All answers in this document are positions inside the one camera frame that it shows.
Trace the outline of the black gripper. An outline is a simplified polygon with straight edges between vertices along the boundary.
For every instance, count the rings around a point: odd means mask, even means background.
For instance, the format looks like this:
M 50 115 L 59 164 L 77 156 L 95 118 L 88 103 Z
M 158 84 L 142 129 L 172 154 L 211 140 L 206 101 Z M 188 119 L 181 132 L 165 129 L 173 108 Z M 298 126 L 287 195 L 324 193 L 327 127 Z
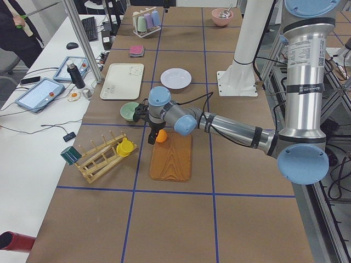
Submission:
M 151 128 L 151 132 L 150 132 L 149 137 L 148 137 L 148 143 L 151 145 L 154 145 L 159 130 L 163 129 L 166 126 L 166 122 L 154 123 L 154 122 L 150 121 L 149 126 Z

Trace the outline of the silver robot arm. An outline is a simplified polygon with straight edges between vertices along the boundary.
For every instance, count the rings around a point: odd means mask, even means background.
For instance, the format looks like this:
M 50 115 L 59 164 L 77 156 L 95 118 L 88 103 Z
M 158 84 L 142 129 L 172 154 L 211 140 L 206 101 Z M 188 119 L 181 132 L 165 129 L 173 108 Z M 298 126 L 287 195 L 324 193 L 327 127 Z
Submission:
M 278 161 L 281 174 L 295 184 L 310 185 L 329 170 L 326 136 L 320 129 L 326 38 L 335 27 L 336 11 L 344 1 L 284 1 L 282 35 L 288 42 L 285 125 L 265 130 L 206 112 L 183 109 L 169 90 L 150 90 L 146 120 L 153 144 L 169 124 L 183 135 L 195 128 L 217 133 L 244 147 L 257 148 Z

